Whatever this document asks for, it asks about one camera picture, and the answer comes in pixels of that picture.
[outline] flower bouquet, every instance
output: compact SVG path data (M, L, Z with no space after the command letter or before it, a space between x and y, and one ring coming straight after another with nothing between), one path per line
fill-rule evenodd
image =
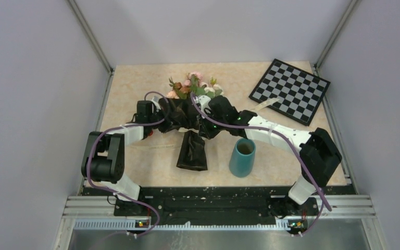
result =
M207 170L205 141L198 135L200 126L198 112L191 102L190 94L193 92L197 96L206 95L212 99L223 95L223 89L217 84L217 79L211 78L205 82L199 72L187 74L182 82L174 82L172 78L169 78L169 86L172 88L167 94L169 104L162 99L159 104L163 110L169 112L170 122L162 126L160 130L168 132L175 129L185 133L177 161L178 168Z

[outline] black and white checkered board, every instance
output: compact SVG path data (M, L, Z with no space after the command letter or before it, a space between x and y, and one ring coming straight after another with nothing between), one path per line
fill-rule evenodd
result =
M275 59L249 98L261 103L280 99L268 107L309 126L330 82Z

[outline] wooden table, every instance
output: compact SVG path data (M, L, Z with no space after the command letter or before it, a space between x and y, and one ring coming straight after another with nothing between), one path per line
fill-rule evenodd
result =
M288 62L311 72L307 61ZM117 127L130 121L136 111L137 101L148 91L159 91L166 95L170 91L168 78L183 81L191 71L199 71L206 79L218 79L224 95L238 111L252 109L256 102L248 98L271 62L237 62L219 64L168 64L117 66L101 130ZM306 127L269 108L258 112L264 118L284 126L313 131L317 127L330 132L323 105L310 126ZM125 173L141 186L269 186L292 185L301 174L296 158L271 145L255 142L256 158L253 171L245 178L237 178L228 168L236 136L222 131L212 140L206 141L208 170L197 172L176 167L183 133L171 131L154 134L126 149ZM341 165L329 181L329 185L346 185Z

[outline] black chessboard frame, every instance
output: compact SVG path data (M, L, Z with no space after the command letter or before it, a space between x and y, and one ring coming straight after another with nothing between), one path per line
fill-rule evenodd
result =
M290 65L290 64L287 64L287 63L285 63L285 62L283 62L283 61L280 61L280 60L278 60L278 59L274 59L274 61L273 61L273 62L271 63L271 65L269 66L269 68L268 68L268 69L266 70L266 72L263 74L263 76L262 76L262 78L260 79L260 81L257 83L257 85L255 86L255 88L252 90L251 94L249 95L249 98L250 98L251 100L253 100L253 101L258 102L258 103L262 103L262 102L264 101L264 100L260 100L260 99L255 98L253 95L254 95L254 93L257 91L257 89L259 89L260 85L263 83L263 80L267 79L266 76L267 76L268 74L274 75L274 74L276 73L275 71L271 70L272 67L275 66L275 63L280 63L280 64L286 65L286 66L288 66L288 67L290 67L290 68L292 68L292 69L295 69L295 70L300 71L300 74L303 74L303 76L302 76L303 78L306 77L306 76L312 76L312 77L315 78L315 79L318 79L318 80L320 80L320 81L323 81L323 82L326 82L326 83L327 83L326 87L324 87L323 90L320 90L320 91L322 92L322 93L321 93L321 97L317 100L317 103L316 103L316 105L315 105L315 109L314 109L314 111L312 112L312 114L309 116L309 119L308 119L307 121L304 121L304 120L302 120L302 119L298 119L297 117L294 117L293 115L287 113L286 111L282 111L282 110L280 110L278 107L275 107L275 105L280 105L281 101L278 101L277 103L274 103L273 105L267 106L268 108L270 108L270 109L272 109L272 110L274 110L274 111L276 111L276 112L278 112L278 113L281 113L281 114L283 114L283 115L285 115L285 116L287 116L287 117L289 117L289 118L291 118L291 119L293 119L293 120L295 120L295 121L297 121L297 122L299 122L299 123L301 123L301 124L303 124L303 125L305 125L305 126L309 126L310 123L312 122L312 119L314 118L315 113L317 112L318 107L320 106L320 104L321 104L321 102L322 102L322 100L323 100L323 97L324 97L324 95L325 95L327 89L329 88L330 82L327 81L327 80L325 80L325 79L322 79L322 78L320 78L320 77L318 77L318 76L316 76L316 75L314 75L314 74L311 74L311 73L309 73L309 72L307 72L307 71L305 71L305 70L299 69L299 68L297 68L297 67L295 67L295 66L292 66L292 65ZM275 98L275 97L277 97L277 95L275 95L274 93L272 93L271 96L270 96L269 98Z

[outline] gray wall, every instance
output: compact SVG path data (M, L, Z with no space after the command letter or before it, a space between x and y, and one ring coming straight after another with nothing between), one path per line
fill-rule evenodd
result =
M78 0L112 65L316 61L349 0Z
M51 249L107 74L65 1L0 1L0 249Z
M357 185L400 249L400 1L362 1L322 75Z

